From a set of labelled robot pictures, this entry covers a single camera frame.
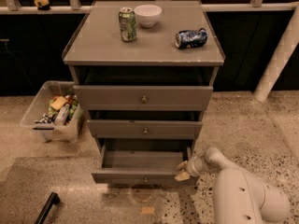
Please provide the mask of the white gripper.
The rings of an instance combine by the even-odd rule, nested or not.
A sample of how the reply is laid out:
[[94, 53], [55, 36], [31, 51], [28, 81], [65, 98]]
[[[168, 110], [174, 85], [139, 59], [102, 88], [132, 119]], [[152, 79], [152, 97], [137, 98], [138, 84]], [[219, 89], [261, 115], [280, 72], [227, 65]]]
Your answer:
[[197, 177], [199, 176], [205, 169], [205, 160], [203, 157], [193, 155], [188, 161], [184, 161], [180, 163], [177, 170], [181, 170], [177, 175], [175, 175], [175, 179], [180, 181], [188, 180], [191, 176]]

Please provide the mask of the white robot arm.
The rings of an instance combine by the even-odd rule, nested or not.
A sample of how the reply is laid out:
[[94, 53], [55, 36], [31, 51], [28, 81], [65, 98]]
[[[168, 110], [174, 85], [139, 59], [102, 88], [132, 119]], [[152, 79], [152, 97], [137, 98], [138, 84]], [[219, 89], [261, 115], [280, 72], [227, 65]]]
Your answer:
[[279, 188], [228, 160], [217, 148], [192, 155], [177, 166], [177, 181], [215, 173], [215, 224], [263, 224], [285, 220], [291, 212], [288, 196]]

